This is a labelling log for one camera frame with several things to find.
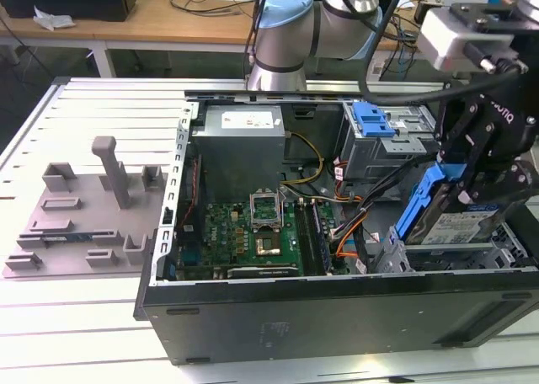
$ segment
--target wooden desk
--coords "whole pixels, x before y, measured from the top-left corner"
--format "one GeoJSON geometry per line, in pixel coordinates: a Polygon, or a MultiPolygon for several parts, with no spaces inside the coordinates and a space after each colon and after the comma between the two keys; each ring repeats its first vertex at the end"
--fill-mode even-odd
{"type": "MultiPolygon", "coordinates": [[[[230,1],[208,0],[191,4],[193,9],[214,8],[230,1]]],[[[250,13],[253,4],[242,6],[250,13]]],[[[404,18],[414,20],[415,8],[399,9],[404,18]]],[[[114,77],[109,50],[218,51],[241,52],[251,18],[244,14],[207,18],[172,7],[168,0],[138,0],[125,22],[75,19],[77,26],[50,32],[32,19],[6,19],[9,27],[26,45],[78,47],[93,51],[101,77],[114,77]]],[[[417,29],[403,23],[405,29],[417,29]]],[[[0,45],[18,42],[0,25],[0,45]]],[[[380,51],[392,51],[395,42],[383,39],[380,51]]]]}

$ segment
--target green motherboard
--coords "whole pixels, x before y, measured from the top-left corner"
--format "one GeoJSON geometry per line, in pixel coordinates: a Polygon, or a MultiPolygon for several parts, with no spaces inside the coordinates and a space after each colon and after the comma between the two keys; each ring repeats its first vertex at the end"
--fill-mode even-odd
{"type": "MultiPolygon", "coordinates": [[[[318,214],[327,236],[335,225],[331,206],[318,204],[318,214]]],[[[272,218],[275,216],[275,204],[257,205],[255,215],[259,219],[272,218]]],[[[299,275],[303,275],[295,205],[284,203],[281,217],[278,229],[254,231],[248,202],[207,205],[200,255],[189,266],[185,262],[179,264],[182,274],[179,277],[182,280],[223,279],[230,268],[270,266],[297,268],[299,275]]]]}

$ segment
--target floor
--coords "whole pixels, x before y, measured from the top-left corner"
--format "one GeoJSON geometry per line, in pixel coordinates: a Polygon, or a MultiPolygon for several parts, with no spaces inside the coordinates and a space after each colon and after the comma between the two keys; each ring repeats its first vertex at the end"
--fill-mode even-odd
{"type": "MultiPolygon", "coordinates": [[[[19,49],[20,63],[8,64],[0,55],[0,152],[39,102],[51,80],[28,51],[19,49]]],[[[82,49],[58,49],[40,47],[37,57],[55,76],[97,77],[98,72],[88,52],[82,49]]],[[[241,55],[222,53],[173,52],[173,67],[169,70],[167,55],[162,51],[138,51],[142,67],[137,65],[132,51],[113,51],[113,62],[118,77],[193,77],[193,78],[241,78],[241,55]]],[[[315,73],[315,61],[308,60],[307,79],[354,80],[357,78],[357,62],[321,60],[315,73]]],[[[390,66],[383,80],[403,80],[404,74],[398,64],[390,66]]],[[[424,61],[418,61],[406,76],[407,81],[435,81],[446,76],[440,74],[424,61]]]]}

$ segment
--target motherboard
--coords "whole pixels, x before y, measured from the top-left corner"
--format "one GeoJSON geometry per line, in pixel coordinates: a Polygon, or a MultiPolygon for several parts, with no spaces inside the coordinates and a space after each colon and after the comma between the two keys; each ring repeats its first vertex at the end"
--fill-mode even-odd
{"type": "Polygon", "coordinates": [[[183,248],[178,278],[325,275],[331,266],[329,229],[335,226],[329,203],[273,201],[274,194],[262,195],[267,197],[207,204],[202,243],[183,248]]]}

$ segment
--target red cable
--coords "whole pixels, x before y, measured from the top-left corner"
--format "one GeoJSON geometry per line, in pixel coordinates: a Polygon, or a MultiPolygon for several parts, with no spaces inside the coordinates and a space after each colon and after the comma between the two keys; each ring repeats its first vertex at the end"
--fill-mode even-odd
{"type": "Polygon", "coordinates": [[[196,198],[196,169],[197,169],[197,163],[196,160],[193,161],[193,199],[191,200],[191,204],[189,206],[189,209],[185,213],[184,219],[179,224],[179,229],[181,229],[184,226],[184,223],[187,221],[187,217],[191,214],[191,211],[195,208],[195,198],[196,198]]]}

